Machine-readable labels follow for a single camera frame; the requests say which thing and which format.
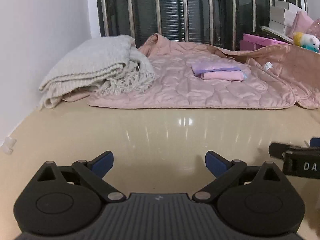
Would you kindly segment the cream knitted fringed blanket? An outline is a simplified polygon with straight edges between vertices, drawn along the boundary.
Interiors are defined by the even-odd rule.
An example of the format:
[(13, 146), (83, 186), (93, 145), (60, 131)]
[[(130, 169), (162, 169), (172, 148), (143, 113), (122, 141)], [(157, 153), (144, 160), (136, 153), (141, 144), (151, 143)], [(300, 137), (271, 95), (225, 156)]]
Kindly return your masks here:
[(144, 92), (155, 78), (152, 64), (131, 36), (93, 38), (67, 53), (44, 77), (40, 107), (54, 108), (76, 90), (98, 95)]

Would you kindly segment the pink quilted jacket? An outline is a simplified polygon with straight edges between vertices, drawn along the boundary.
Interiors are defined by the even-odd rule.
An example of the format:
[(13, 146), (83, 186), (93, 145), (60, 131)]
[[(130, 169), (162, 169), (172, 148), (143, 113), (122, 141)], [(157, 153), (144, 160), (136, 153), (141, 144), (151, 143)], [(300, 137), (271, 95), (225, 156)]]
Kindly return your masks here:
[[(154, 34), (140, 52), (156, 74), (145, 92), (103, 95), (82, 91), (68, 94), (63, 100), (86, 98), (90, 106), (117, 109), (319, 107), (319, 54), (298, 46), (278, 44), (253, 51), (231, 51)], [(245, 78), (205, 80), (194, 74), (193, 66), (209, 63), (238, 67)]]

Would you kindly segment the pink blue mesh garment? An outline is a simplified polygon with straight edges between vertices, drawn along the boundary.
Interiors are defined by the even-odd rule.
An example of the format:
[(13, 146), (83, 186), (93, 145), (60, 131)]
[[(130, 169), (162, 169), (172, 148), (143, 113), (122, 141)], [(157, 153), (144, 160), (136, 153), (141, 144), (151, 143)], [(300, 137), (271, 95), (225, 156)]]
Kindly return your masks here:
[(245, 72), (233, 63), (202, 61), (191, 65), (196, 77), (203, 80), (245, 81)]

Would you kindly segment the yellow white plush toy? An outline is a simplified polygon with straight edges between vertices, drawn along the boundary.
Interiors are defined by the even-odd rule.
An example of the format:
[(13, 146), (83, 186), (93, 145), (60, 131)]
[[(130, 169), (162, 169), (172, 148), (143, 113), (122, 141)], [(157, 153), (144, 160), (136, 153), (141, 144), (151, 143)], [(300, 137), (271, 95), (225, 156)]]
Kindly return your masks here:
[(319, 53), (319, 39), (311, 34), (293, 33), (293, 44)]

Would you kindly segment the metal window railing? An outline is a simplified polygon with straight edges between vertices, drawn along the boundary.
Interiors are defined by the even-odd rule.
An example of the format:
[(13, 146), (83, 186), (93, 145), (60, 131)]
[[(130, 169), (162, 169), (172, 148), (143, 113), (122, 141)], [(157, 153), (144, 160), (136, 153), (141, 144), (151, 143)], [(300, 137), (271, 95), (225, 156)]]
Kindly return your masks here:
[(245, 34), (263, 34), (276, 1), (302, 9), (306, 0), (97, 0), (102, 36), (129, 35), (141, 46), (158, 33), (238, 50)]

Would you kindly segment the magenta pink box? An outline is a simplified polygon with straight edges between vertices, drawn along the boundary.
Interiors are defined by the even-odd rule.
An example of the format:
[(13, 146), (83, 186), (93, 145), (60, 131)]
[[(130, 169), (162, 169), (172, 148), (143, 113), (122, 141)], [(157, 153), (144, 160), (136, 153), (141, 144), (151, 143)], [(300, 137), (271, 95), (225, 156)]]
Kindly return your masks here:
[(287, 44), (287, 42), (276, 40), (275, 38), (244, 33), (242, 40), (240, 40), (240, 50), (258, 50), (263, 47), (279, 44)]

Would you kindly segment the stack of white boxes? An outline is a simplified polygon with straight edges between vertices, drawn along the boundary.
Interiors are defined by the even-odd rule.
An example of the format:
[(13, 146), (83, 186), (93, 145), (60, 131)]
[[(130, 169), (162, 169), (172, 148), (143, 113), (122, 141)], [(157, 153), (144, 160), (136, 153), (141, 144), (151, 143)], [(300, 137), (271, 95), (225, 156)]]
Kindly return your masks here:
[(276, 0), (274, 5), (270, 6), (269, 28), (278, 33), (289, 35), (299, 11), (303, 10), (290, 2)]

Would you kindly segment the pink zip pouch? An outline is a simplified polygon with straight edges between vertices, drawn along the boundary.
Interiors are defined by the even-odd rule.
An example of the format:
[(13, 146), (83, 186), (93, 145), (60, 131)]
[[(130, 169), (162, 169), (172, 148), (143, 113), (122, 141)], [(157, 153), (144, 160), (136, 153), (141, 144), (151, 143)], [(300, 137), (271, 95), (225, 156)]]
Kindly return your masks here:
[(298, 11), (292, 24), (289, 37), (293, 38), (293, 34), (296, 32), (315, 35), (319, 38), (319, 18), (314, 21), (305, 11)]

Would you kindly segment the clear plastic clip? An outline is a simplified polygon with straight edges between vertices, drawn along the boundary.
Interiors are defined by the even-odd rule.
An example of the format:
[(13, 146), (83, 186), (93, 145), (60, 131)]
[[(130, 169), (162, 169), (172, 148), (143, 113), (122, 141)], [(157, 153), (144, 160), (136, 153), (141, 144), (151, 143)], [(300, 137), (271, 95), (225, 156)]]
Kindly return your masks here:
[(16, 144), (17, 140), (12, 137), (6, 137), (2, 146), (1, 150), (3, 153), (7, 155), (11, 155), (13, 153), (13, 148)]

